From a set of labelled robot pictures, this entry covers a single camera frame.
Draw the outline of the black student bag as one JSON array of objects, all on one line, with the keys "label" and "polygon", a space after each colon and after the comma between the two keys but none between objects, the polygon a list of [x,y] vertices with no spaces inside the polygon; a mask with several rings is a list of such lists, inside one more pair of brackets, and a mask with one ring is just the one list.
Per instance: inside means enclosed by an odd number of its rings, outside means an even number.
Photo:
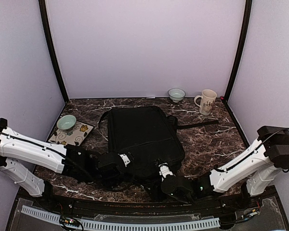
[{"label": "black student bag", "polygon": [[218,120],[179,125],[178,118],[166,115],[158,106],[115,108],[102,114],[107,121],[108,150],[132,154],[132,174],[138,180],[158,175],[158,165],[166,163],[177,172],[185,159],[185,151],[177,131],[218,124]]}]

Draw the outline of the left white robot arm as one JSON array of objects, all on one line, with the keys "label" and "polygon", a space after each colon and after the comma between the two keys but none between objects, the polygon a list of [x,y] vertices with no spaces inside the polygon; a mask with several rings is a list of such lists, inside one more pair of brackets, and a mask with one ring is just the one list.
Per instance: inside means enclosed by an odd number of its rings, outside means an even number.
[{"label": "left white robot arm", "polygon": [[79,182],[96,183],[111,192],[128,189],[134,180],[133,157],[129,154],[85,150],[70,144],[51,144],[23,136],[0,118],[0,171],[24,188],[48,210],[58,206],[53,186],[30,172],[20,161],[26,161],[72,177]]}]

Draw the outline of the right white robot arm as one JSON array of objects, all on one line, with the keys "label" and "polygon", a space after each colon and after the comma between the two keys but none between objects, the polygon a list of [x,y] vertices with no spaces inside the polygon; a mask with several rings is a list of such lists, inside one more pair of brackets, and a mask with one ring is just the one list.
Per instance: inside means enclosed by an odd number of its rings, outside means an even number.
[{"label": "right white robot arm", "polygon": [[239,208],[248,208],[281,171],[289,171],[289,128],[262,126],[257,133],[258,138],[236,158],[194,180],[174,175],[168,163],[160,164],[160,179],[146,191],[155,201],[170,197],[193,204],[202,198],[220,196],[251,176],[236,199]]}]

